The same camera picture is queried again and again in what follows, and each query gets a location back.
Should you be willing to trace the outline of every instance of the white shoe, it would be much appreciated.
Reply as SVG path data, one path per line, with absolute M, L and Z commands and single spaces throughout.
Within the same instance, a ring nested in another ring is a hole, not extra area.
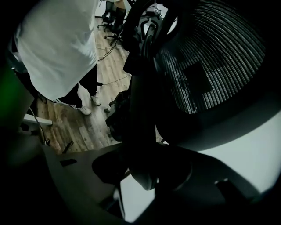
M 83 113 L 84 115 L 88 116 L 92 113 L 92 111 L 90 110 L 89 107 L 87 106 L 82 106 L 81 109 L 79 109 L 81 111 L 81 113 Z
M 91 96 L 91 98 L 92 98 L 92 100 L 93 100 L 93 102 L 94 102 L 94 104 L 95 104 L 96 106 L 101 105 L 101 101 L 100 101 L 100 99 L 97 97 L 97 95 Z

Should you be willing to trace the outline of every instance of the sneaker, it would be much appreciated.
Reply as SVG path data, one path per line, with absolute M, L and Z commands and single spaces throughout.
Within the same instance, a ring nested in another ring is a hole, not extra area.
M 94 102 L 94 104 L 95 104 L 96 106 L 101 105 L 101 101 L 100 101 L 100 99 L 97 97 L 97 95 L 91 96 L 91 98 L 92 98 L 92 100 L 93 100 L 93 102 Z
M 92 113 L 92 111 L 90 110 L 89 107 L 87 106 L 82 106 L 81 109 L 79 109 L 81 111 L 81 113 L 83 113 L 84 115 L 88 116 Z

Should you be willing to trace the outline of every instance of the white t-shirt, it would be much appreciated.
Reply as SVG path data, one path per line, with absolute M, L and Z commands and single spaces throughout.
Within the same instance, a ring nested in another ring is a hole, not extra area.
M 43 0 L 19 27 L 18 52 L 32 84 L 46 98 L 66 96 L 96 65 L 93 30 L 98 2 Z

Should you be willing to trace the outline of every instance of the wooden floor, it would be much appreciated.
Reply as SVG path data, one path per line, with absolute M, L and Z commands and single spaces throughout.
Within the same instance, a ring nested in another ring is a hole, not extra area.
M 101 24 L 99 18 L 96 19 L 96 27 L 98 24 Z M 112 39 L 105 39 L 105 35 L 112 35 L 112 33 L 104 32 L 102 27 L 95 31 L 98 58 L 102 58 L 111 48 L 109 43 Z M 51 127 L 44 126 L 43 128 L 46 137 L 51 140 L 50 145 L 57 154 L 61 154 L 70 141 L 74 144 L 68 152 L 100 149 L 118 143 L 110 137 L 109 128 L 105 123 L 107 115 L 104 109 L 109 108 L 108 104 L 119 92 L 128 89 L 130 75 L 123 71 L 127 56 L 128 52 L 118 42 L 112 53 L 98 63 L 98 82 L 107 85 L 98 87 L 97 94 L 101 99 L 101 106 L 90 105 L 92 109 L 90 116 L 84 116 L 80 111 L 69 106 L 54 104 L 50 101 L 44 104 L 38 100 L 37 115 L 53 121 Z M 160 140 L 160 135 L 157 135 L 157 141 Z

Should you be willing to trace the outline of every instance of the black pants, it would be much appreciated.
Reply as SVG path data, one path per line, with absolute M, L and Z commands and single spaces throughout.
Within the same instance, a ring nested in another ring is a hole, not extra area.
M 92 68 L 80 81 L 79 83 L 89 91 L 90 96 L 94 96 L 97 93 L 97 65 Z M 63 103 L 69 105 L 75 109 L 82 107 L 82 100 L 79 98 L 78 92 L 79 85 L 75 87 L 64 97 L 57 100 L 53 100 L 56 103 Z

